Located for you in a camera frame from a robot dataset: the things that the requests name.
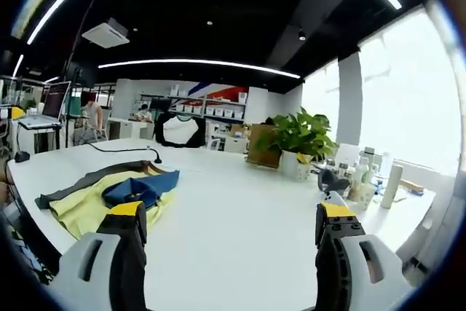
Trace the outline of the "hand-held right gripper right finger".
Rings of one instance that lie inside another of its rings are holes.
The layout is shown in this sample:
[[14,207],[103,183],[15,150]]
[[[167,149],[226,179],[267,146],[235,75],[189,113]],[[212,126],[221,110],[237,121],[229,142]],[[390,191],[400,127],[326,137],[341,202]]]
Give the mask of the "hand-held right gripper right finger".
[[317,205],[316,310],[396,310],[412,287],[402,264],[346,205]]

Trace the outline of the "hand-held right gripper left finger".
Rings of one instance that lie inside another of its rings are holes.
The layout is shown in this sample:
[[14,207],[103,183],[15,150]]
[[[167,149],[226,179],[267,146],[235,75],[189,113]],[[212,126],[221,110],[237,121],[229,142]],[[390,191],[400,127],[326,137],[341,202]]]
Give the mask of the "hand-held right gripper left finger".
[[64,310],[145,310],[146,238],[143,202],[113,207],[60,257],[48,292]]

